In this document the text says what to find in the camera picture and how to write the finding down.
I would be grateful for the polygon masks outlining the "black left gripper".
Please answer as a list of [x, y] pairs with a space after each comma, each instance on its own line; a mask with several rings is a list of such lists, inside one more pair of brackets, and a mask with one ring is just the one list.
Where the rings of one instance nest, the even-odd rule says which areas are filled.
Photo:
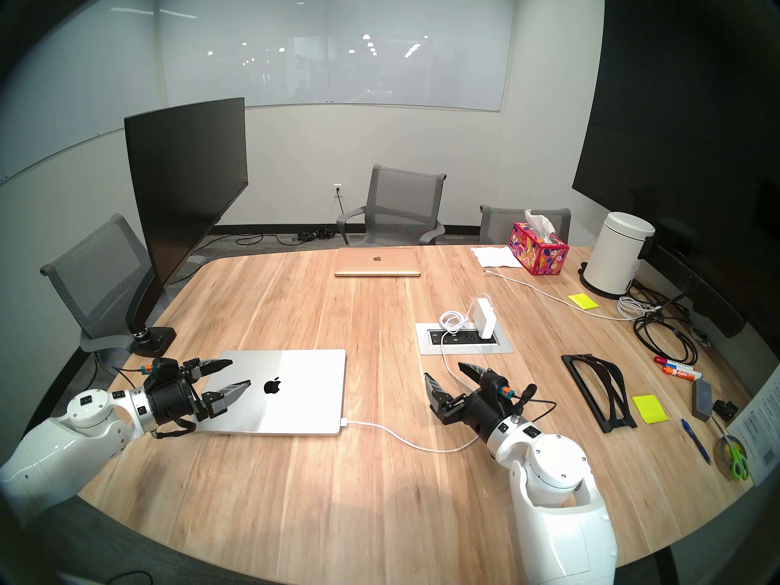
[[193, 390], [193, 383], [232, 364], [230, 359], [194, 358], [180, 365], [175, 359], [154, 358], [151, 365], [144, 367], [147, 375], [144, 393], [156, 424], [163, 426], [175, 422], [185, 432], [192, 432], [195, 425], [186, 424], [185, 417], [195, 416], [201, 422], [207, 417], [214, 419], [225, 413], [251, 386], [251, 380], [204, 392], [204, 402]]

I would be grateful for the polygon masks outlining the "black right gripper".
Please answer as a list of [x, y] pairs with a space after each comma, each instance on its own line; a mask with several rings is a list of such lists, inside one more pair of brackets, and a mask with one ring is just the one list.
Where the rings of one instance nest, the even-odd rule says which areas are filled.
[[[518, 414], [512, 400], [507, 396], [513, 392], [508, 380], [497, 373], [474, 363], [458, 363], [459, 370], [478, 388], [466, 397], [460, 412], [461, 421], [471, 427], [482, 440], [488, 441], [493, 431], [507, 417]], [[430, 408], [439, 420], [450, 420], [455, 398], [446, 392], [429, 374], [424, 374]]]

